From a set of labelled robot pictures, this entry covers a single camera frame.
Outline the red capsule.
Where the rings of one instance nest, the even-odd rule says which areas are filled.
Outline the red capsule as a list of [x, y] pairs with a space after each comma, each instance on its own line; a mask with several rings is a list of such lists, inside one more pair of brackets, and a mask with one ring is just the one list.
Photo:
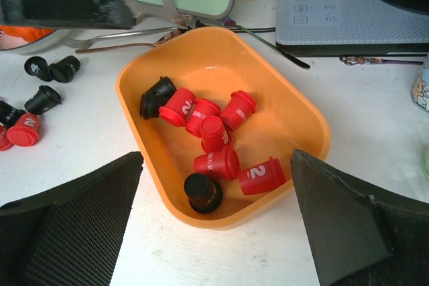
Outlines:
[[237, 130], [253, 113], [256, 112], [255, 99], [243, 90], [231, 94], [231, 99], [220, 113], [219, 117], [228, 130]]
[[39, 117], [31, 113], [25, 113], [14, 126], [7, 130], [6, 136], [16, 146], [31, 147], [40, 139], [39, 128]]
[[0, 125], [0, 152], [7, 151], [13, 147], [13, 143], [7, 138], [7, 129]]

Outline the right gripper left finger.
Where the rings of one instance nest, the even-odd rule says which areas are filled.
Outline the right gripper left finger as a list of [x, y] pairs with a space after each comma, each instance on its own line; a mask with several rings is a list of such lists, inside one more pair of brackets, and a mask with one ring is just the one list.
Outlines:
[[1, 207], [2, 285], [109, 285], [142, 172], [130, 152]]

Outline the orange storage basket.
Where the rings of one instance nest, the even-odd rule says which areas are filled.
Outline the orange storage basket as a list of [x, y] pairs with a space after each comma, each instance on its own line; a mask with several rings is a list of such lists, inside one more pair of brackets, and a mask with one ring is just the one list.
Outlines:
[[[185, 129], [139, 114], [141, 95], [162, 76], [177, 88], [225, 105], [232, 92], [248, 92], [256, 112], [233, 133], [241, 167], [279, 159], [286, 182], [266, 194], [246, 196], [238, 181], [222, 180], [223, 201], [210, 214], [195, 212], [184, 180], [202, 153], [200, 140]], [[275, 68], [235, 33], [203, 27], [184, 33], [131, 61], [120, 73], [116, 91], [145, 164], [168, 211], [183, 223], [227, 230], [265, 212], [294, 189], [290, 159], [295, 149], [325, 159], [330, 130], [322, 113]]]

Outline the red capsule cluster piece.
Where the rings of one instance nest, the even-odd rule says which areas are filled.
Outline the red capsule cluster piece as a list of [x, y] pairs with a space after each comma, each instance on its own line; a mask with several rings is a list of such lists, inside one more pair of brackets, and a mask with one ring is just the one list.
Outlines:
[[220, 151], [224, 146], [231, 146], [233, 141], [224, 123], [217, 116], [209, 116], [200, 124], [201, 147], [205, 153]]

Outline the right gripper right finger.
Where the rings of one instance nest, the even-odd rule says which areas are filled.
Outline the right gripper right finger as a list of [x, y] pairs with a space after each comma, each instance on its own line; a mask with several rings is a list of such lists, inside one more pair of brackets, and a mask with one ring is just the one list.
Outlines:
[[321, 285], [427, 285], [428, 203], [296, 149], [292, 179]]

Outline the black capsule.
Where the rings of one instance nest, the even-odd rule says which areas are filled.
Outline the black capsule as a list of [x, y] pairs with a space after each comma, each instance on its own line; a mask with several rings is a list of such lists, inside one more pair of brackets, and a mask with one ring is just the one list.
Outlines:
[[0, 122], [5, 128], [10, 128], [16, 124], [19, 118], [25, 114], [22, 109], [17, 109], [14, 106], [0, 100]]
[[24, 108], [34, 115], [42, 115], [62, 102], [60, 94], [50, 86], [41, 85], [24, 103]]
[[79, 71], [81, 63], [75, 56], [67, 56], [57, 63], [48, 66], [50, 76], [57, 82], [69, 83]]
[[159, 108], [165, 106], [176, 91], [174, 83], [167, 76], [161, 76], [142, 94], [139, 105], [140, 116], [144, 119], [158, 118]]
[[219, 183], [202, 173], [192, 173], [185, 179], [184, 192], [190, 207], [200, 214], [214, 212], [223, 201]]

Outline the red capsule number two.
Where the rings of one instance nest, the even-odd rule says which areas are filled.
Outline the red capsule number two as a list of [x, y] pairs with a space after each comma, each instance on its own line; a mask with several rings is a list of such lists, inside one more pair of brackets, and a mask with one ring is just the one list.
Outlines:
[[196, 95], [191, 90], [179, 88], [171, 99], [159, 108], [159, 117], [175, 127], [183, 127], [195, 100]]

